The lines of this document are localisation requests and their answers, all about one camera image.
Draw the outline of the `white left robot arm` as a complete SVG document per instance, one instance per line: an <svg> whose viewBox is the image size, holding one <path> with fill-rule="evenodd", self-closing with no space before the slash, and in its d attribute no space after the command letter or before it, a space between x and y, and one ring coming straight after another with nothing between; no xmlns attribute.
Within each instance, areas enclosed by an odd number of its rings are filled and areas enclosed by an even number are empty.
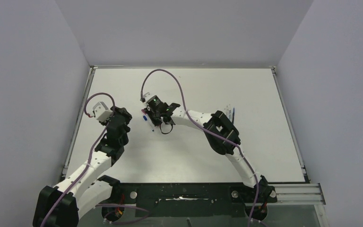
<svg viewBox="0 0 363 227"><path fill-rule="evenodd" d="M129 142L132 115L126 108L94 108L94 117L104 126L87 160L63 181L46 186L37 200L34 227L76 227L79 220L101 201L110 198L118 180L103 173L122 156Z"/></svg>

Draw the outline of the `blue gel pen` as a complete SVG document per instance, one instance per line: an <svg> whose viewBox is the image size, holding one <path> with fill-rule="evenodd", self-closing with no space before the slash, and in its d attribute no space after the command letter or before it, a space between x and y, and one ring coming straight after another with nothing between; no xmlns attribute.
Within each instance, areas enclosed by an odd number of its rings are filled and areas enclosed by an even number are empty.
<svg viewBox="0 0 363 227"><path fill-rule="evenodd" d="M235 107L233 107L232 110L232 123L234 124L234 120L235 120Z"/></svg>

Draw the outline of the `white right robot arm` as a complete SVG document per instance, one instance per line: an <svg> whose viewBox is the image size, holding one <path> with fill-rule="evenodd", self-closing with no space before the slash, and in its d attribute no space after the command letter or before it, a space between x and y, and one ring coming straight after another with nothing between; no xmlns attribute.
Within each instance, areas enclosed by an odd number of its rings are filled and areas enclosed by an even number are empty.
<svg viewBox="0 0 363 227"><path fill-rule="evenodd" d="M262 175L245 156L239 132L225 113L188 110L177 103L167 104L150 93L144 94L140 100L145 106L143 112L155 127L170 125L173 129L175 125L182 125L203 131L210 147L226 156L245 186L254 188L261 181Z"/></svg>

